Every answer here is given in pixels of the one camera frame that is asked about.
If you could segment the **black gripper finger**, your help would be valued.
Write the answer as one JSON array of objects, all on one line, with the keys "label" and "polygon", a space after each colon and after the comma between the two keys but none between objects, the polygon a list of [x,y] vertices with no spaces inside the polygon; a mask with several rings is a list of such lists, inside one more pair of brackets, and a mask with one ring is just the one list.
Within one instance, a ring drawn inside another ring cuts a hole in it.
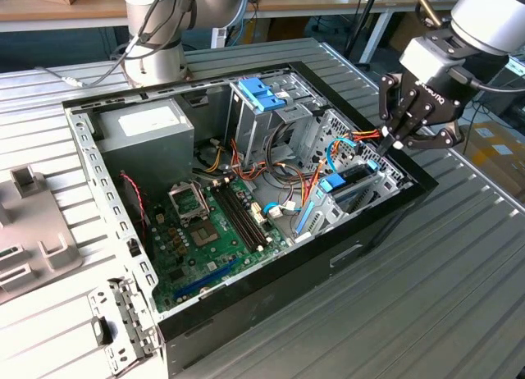
[{"label": "black gripper finger", "polygon": [[[390,134],[409,149],[452,148],[463,141],[457,120],[463,109],[454,104],[415,104],[399,106],[392,112]],[[419,133],[423,127],[445,125],[433,135]]]},{"label": "black gripper finger", "polygon": [[414,87],[403,90],[402,74],[385,74],[379,84],[379,117],[383,121],[382,139],[377,153],[384,155],[390,148],[401,149],[414,128],[410,108],[418,99]]}]

